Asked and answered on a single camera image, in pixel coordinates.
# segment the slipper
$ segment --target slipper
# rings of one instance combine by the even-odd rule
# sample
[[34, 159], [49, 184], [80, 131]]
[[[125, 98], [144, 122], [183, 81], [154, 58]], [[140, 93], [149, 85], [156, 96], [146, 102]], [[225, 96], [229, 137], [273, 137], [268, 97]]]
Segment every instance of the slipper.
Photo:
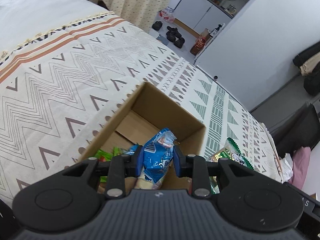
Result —
[[167, 39], [171, 42], [175, 42], [176, 41], [176, 36], [174, 32], [167, 32]]
[[184, 38], [181, 37], [181, 38], [177, 39], [173, 44], [176, 47], [178, 47], [179, 49], [181, 49], [183, 44], [184, 44], [184, 42], [185, 42]]
[[178, 32], [178, 28], [172, 28], [170, 26], [167, 26], [167, 29], [170, 31], [170, 32], [174, 32], [174, 35], [177, 37], [177, 38], [181, 38], [181, 34]]
[[162, 22], [160, 22], [160, 21], [157, 21], [152, 25], [152, 28], [156, 31], [159, 31], [161, 29], [161, 27], [162, 27]]

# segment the black bag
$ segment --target black bag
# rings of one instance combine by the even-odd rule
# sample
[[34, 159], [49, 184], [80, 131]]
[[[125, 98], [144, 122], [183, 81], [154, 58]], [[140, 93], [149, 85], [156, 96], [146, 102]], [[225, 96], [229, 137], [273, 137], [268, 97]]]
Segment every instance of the black bag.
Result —
[[312, 96], [320, 92], [320, 62], [313, 69], [312, 73], [306, 76], [303, 87]]

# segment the gray floor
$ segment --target gray floor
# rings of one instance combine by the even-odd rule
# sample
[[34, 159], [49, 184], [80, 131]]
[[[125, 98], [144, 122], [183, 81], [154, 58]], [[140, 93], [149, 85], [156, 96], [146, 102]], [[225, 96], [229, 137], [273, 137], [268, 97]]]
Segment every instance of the gray floor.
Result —
[[182, 48], [179, 49], [172, 42], [169, 41], [167, 47], [169, 49], [172, 49], [179, 57], [183, 57], [185, 60], [190, 62], [191, 64], [194, 63], [194, 58], [195, 56], [190, 53], [190, 49], [192, 46], [196, 43], [196, 38], [188, 33], [186, 30], [181, 28], [180, 26], [174, 24], [174, 23], [168, 23], [164, 19], [162, 19], [160, 16], [157, 16], [155, 19], [156, 21], [161, 21], [162, 22], [162, 27], [161, 29], [157, 32], [153, 29], [150, 30], [149, 34], [155, 38], [158, 37], [158, 35], [162, 35], [163, 37], [167, 37], [167, 26], [173, 27], [173, 28], [178, 28], [179, 33], [181, 33], [182, 37], [185, 39], [185, 43], [183, 44]]
[[272, 132], [306, 102], [313, 104], [319, 113], [320, 94], [315, 97], [309, 95], [303, 88], [303, 82], [304, 77], [297, 76], [251, 114], [258, 122], [263, 122]]

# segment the bed sheet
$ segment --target bed sheet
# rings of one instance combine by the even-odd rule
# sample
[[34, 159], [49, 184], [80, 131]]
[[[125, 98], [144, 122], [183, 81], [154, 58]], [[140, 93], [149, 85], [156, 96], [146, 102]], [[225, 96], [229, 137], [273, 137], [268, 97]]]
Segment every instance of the bed sheet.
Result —
[[87, 0], [0, 0], [0, 59], [41, 33], [102, 12], [108, 11]]
[[112, 12], [17, 48], [0, 65], [0, 197], [74, 164], [143, 81], [207, 126], [201, 155], [235, 139], [256, 171], [281, 176], [266, 130], [209, 76]]

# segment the box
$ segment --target box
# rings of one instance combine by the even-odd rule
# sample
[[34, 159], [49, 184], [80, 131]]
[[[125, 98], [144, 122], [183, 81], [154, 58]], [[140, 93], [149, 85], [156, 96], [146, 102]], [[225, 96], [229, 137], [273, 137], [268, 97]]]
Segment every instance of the box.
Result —
[[[135, 143], [144, 145], [166, 127], [177, 137], [183, 154], [199, 155], [205, 126], [155, 86], [142, 83], [90, 143], [80, 161], [93, 156], [99, 149], [112, 152], [115, 146], [128, 149]], [[126, 178], [127, 192], [135, 181]], [[177, 178], [171, 165], [161, 188], [187, 189], [188, 181]]]

